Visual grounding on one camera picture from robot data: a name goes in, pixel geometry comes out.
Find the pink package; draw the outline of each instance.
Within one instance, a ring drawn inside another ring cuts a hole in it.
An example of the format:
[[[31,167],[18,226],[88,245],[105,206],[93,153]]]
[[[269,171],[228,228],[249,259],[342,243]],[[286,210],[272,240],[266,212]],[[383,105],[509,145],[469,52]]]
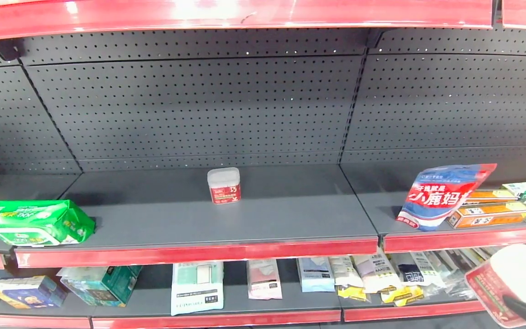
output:
[[[277,260],[247,260],[249,299],[282,299]]]

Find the orange box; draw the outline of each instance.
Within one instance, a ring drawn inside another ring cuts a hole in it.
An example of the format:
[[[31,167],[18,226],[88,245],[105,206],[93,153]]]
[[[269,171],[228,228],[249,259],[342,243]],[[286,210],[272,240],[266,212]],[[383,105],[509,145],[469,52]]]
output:
[[[522,202],[501,202],[461,206],[448,219],[454,228],[520,223],[526,217]]]
[[[468,204],[497,203],[517,201],[517,197],[509,190],[476,190],[466,198],[464,206]]]

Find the blue and red package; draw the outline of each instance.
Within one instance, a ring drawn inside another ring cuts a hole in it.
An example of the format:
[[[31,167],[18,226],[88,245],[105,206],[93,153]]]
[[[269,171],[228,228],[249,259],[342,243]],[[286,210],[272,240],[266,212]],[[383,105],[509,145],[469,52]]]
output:
[[[435,231],[495,170],[496,163],[443,166],[417,175],[397,221]]]

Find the small plastic container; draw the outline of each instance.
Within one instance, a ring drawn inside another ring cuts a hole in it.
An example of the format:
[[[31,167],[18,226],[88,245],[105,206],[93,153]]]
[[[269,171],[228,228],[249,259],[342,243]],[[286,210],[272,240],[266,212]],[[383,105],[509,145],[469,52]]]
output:
[[[237,202],[241,199],[241,177],[235,167],[208,171],[208,186],[214,204]]]

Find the green wipes package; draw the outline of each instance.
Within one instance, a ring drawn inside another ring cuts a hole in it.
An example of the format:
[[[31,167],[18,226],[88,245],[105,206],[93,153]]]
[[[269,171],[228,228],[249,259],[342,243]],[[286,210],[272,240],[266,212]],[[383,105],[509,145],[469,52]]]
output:
[[[95,223],[71,200],[0,201],[0,239],[14,246],[79,244]]]

